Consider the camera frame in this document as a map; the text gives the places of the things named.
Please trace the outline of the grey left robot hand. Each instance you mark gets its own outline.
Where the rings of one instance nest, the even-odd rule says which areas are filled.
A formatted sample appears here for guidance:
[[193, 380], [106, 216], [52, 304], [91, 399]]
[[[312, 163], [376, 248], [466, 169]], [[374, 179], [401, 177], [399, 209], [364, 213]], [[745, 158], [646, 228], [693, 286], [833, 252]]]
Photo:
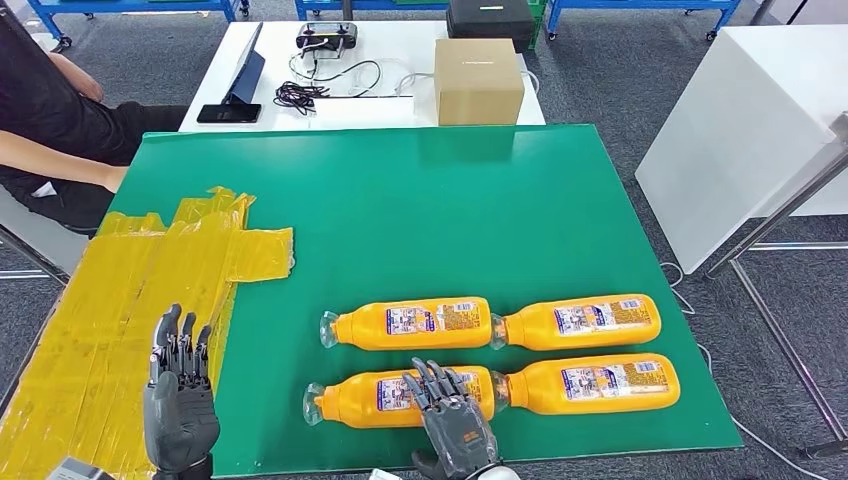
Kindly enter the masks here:
[[205, 325], [193, 334], [196, 315], [171, 305], [153, 332], [149, 374], [143, 390], [147, 456], [156, 479], [209, 479], [211, 449], [220, 435], [209, 375]]

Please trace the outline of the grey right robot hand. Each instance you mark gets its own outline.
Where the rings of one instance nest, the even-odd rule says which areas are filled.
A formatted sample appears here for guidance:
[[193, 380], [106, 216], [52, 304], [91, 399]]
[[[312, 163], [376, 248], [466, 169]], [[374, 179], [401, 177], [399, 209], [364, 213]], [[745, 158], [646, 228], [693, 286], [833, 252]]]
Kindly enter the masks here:
[[463, 377], [433, 360], [412, 365], [417, 373], [403, 379], [432, 445], [411, 453], [415, 469], [428, 479], [476, 479], [497, 466], [497, 441]]

